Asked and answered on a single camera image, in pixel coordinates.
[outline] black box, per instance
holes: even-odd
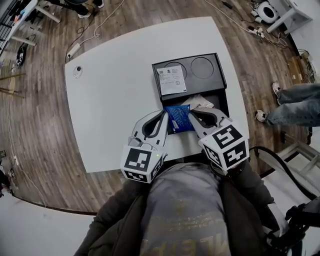
[[[181,66],[186,92],[161,95],[157,69]],[[229,117],[227,83],[217,53],[168,60],[152,65],[155,82],[163,107],[180,106],[190,96],[200,94]],[[173,131],[168,125],[168,134]]]

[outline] black and white marker cube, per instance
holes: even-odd
[[[199,140],[206,156],[223,171],[249,157],[248,137],[235,121]]]
[[[164,153],[126,145],[120,169],[123,175],[137,182],[151,183],[164,163]]]

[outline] blue packet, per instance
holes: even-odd
[[[188,118],[190,104],[182,106],[165,106],[164,110],[169,114],[169,123],[175,134],[195,130]]]

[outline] dark jacket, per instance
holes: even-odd
[[[232,180],[223,179],[219,194],[233,256],[267,254],[263,226],[278,230],[268,208],[274,203],[259,175],[246,161]],[[143,234],[140,222],[151,185],[128,180],[102,206],[75,256],[138,256]]]

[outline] sneaker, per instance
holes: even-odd
[[[80,18],[80,19],[82,19],[82,18],[89,18],[91,16],[91,12],[88,12],[86,15],[80,15],[80,14],[78,14],[78,17]]]
[[[273,89],[273,92],[276,96],[276,101],[278,102],[279,106],[281,105],[280,102],[279,102],[279,98],[278,98],[278,94],[279,94],[279,91],[281,90],[280,86],[279,86],[279,83],[278,82],[274,82],[272,84],[272,89]]]
[[[102,7],[105,6],[104,0],[102,0],[102,4],[101,5],[97,5],[99,9],[101,9]]]
[[[266,121],[266,117],[267,117],[267,114],[265,112],[263,112],[262,110],[257,110],[255,112],[255,118],[259,121],[259,122],[262,122],[264,123]]]

